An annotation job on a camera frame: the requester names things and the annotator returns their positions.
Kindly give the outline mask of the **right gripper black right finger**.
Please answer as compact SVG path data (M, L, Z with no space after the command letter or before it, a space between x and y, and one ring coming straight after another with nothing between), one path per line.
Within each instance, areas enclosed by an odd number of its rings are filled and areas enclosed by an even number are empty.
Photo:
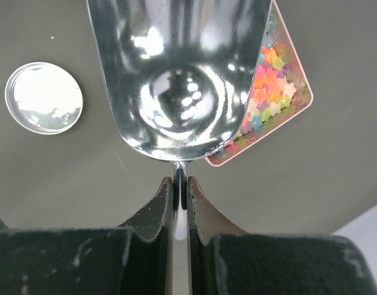
M334 235L250 234L187 184L191 294L377 294L356 245Z

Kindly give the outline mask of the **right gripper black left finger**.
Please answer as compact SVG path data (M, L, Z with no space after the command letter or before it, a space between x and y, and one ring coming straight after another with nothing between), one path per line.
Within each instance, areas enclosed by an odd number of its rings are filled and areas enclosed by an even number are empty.
M170 294L173 185L117 227L0 230L0 294Z

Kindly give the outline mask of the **silver metal scoop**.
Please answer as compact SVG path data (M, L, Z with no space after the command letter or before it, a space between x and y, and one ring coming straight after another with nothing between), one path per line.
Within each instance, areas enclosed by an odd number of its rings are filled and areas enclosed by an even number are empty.
M122 139L173 165L174 236L187 237L187 164L242 125L271 1L87 1Z

